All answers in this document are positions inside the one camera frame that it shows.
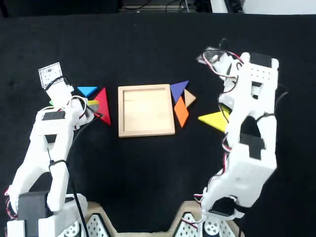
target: robotic arm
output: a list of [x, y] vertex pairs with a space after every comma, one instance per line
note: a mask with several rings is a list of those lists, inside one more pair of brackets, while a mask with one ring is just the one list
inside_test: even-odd
[[[56, 237], [80, 219], [74, 196], [66, 195], [69, 180], [66, 164], [58, 161], [67, 160], [74, 130], [92, 121], [94, 115], [86, 109], [86, 98], [72, 96], [73, 87], [67, 85], [61, 75], [57, 79], [55, 74], [50, 75], [51, 67], [54, 69], [54, 65], [40, 69], [40, 76], [43, 89], [55, 106], [38, 111], [24, 162], [5, 193], [13, 211], [18, 213], [18, 220], [8, 222], [8, 237]], [[52, 175], [49, 192], [28, 193], [45, 172]], [[85, 213], [86, 199], [82, 195], [78, 195], [78, 199]], [[32, 207], [43, 211], [33, 212]]]
[[[223, 51], [209, 48], [208, 57], [204, 52], [198, 58], [224, 81], [219, 103], [232, 110], [222, 144], [226, 151], [223, 170], [210, 179], [200, 201], [205, 218], [232, 220], [241, 218], [254, 204], [277, 167], [274, 112], [278, 60], [252, 53], [234, 60], [234, 54]], [[247, 116], [256, 120], [260, 137], [240, 132]], [[221, 203], [225, 210], [218, 208]]]

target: blue triangle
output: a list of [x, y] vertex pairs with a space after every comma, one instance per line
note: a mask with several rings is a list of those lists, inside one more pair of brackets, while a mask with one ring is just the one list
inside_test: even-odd
[[187, 80], [184, 82], [170, 85], [172, 97], [173, 97], [175, 103], [178, 102], [180, 96], [182, 95], [182, 93], [183, 93], [183, 91], [186, 88], [188, 83], [189, 83], [189, 81]]
[[96, 86], [78, 86], [77, 88], [85, 97], [88, 97], [94, 91], [96, 91], [98, 87], [96, 87]]

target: wooden base board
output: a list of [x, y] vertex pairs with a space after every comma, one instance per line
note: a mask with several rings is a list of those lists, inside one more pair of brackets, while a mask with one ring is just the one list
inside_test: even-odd
[[175, 133], [169, 84], [118, 88], [118, 136]]
[[[93, 213], [100, 213], [106, 227], [111, 235], [111, 237], [172, 237], [184, 212], [191, 212], [196, 220], [201, 218], [200, 206], [195, 201], [185, 201], [180, 206], [171, 226], [167, 232], [156, 232], [156, 233], [118, 233], [114, 226], [112, 225], [108, 215], [103, 210], [103, 208], [96, 202], [88, 202], [88, 211], [85, 216], [86, 222], [89, 220], [90, 216]], [[234, 235], [238, 236], [239, 228], [234, 221], [227, 221], [227, 224], [233, 231]]]

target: black table surface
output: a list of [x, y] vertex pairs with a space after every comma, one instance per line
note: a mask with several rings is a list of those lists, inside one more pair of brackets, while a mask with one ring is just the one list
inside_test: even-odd
[[[0, 190], [23, 162], [36, 112], [49, 98], [38, 68], [60, 62], [76, 86], [106, 87], [112, 125], [98, 121], [70, 160], [78, 191], [100, 203], [119, 232], [166, 231], [185, 200], [221, 167], [223, 133], [198, 121], [218, 111], [222, 81], [196, 56], [229, 40], [229, 50], [280, 62], [288, 87], [279, 104], [278, 168], [249, 210], [247, 236], [312, 236], [315, 212], [315, 16], [116, 14], [0, 21]], [[197, 97], [176, 134], [118, 137], [118, 86], [189, 80]], [[32, 190], [48, 190], [45, 174]], [[0, 208], [1, 227], [7, 216]]]

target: wooden tangram frame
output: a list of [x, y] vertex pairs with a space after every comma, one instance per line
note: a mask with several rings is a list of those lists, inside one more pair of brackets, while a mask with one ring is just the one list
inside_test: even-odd
[[118, 136], [175, 133], [169, 84], [118, 88]]

